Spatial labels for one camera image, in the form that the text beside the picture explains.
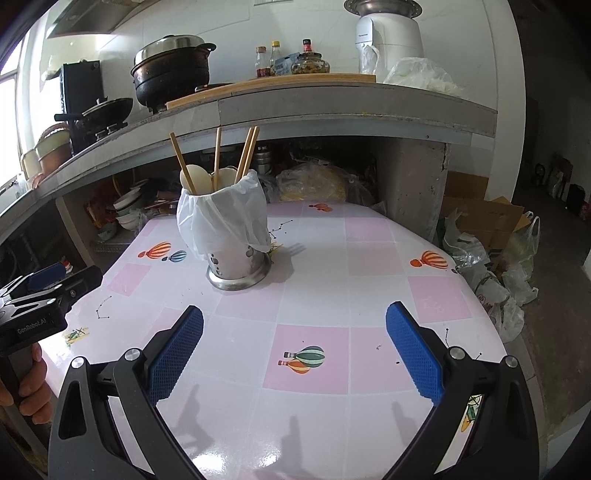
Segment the cardboard box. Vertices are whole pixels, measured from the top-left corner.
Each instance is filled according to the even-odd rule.
[[[511,234],[530,221],[523,215],[523,207],[513,205],[504,197],[491,202],[484,200],[487,186],[486,177],[448,172],[440,217],[449,216],[455,209],[462,212],[456,224],[458,229],[480,240],[494,263]]]

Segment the cutting board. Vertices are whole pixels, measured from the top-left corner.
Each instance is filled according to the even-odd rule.
[[[265,77],[245,82],[233,83],[223,87],[212,88],[204,92],[193,93],[186,97],[172,100],[166,104],[168,110],[188,105],[193,102],[208,100],[217,96],[232,95],[247,90],[260,89],[262,87],[277,87],[282,85],[297,85],[299,83],[376,83],[375,75],[364,75],[359,73],[309,73],[304,75],[283,75],[280,77]]]

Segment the range hood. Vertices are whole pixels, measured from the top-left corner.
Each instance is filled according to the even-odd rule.
[[[72,0],[47,31],[47,38],[111,33],[158,0]]]

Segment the metal screw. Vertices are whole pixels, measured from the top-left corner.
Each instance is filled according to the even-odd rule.
[[[137,359],[140,355],[140,351],[137,348],[130,348],[125,352],[125,359],[130,362]]]
[[[70,365],[74,368],[80,368],[82,365],[84,365],[84,357],[77,356],[74,360],[72,360]]]
[[[517,368],[519,366],[517,359],[511,355],[505,357],[505,363],[511,368]]]
[[[466,356],[466,352],[458,346],[451,347],[449,349],[449,354],[456,360],[462,360]]]

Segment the wok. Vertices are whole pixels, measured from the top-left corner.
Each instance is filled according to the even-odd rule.
[[[56,122],[76,121],[76,126],[82,130],[96,134],[111,125],[118,125],[125,121],[134,106],[133,98],[117,98],[107,100],[99,98],[96,105],[83,113],[58,113],[54,115]]]

